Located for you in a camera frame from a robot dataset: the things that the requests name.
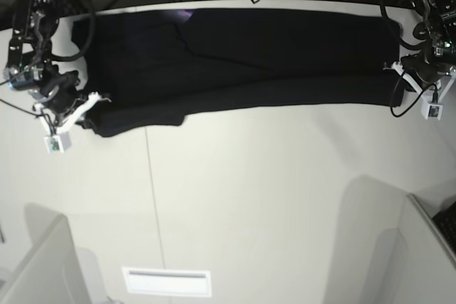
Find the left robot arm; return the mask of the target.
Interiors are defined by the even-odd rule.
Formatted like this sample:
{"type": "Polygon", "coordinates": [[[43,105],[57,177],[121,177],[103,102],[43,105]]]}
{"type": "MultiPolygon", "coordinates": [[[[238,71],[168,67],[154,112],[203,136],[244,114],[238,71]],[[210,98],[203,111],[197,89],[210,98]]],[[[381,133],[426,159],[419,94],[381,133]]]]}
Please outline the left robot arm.
{"type": "Polygon", "coordinates": [[[455,71],[455,0],[410,0],[420,21],[413,29],[418,43],[398,37],[399,44],[413,51],[401,59],[423,83],[436,83],[455,71]]]}

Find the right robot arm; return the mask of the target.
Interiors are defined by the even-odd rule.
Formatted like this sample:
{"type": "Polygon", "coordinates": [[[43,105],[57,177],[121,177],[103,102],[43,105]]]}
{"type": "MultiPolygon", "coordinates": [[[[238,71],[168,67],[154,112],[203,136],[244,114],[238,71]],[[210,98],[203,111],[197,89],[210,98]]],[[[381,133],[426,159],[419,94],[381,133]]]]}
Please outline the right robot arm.
{"type": "Polygon", "coordinates": [[[29,91],[57,117],[67,116],[82,100],[76,89],[80,82],[78,71],[61,73],[57,64],[82,58],[95,35],[95,11],[91,0],[77,0],[90,14],[85,43],[71,56],[53,54],[51,39],[63,14],[63,1],[16,1],[8,58],[3,69],[5,84],[13,90],[29,91]]]}

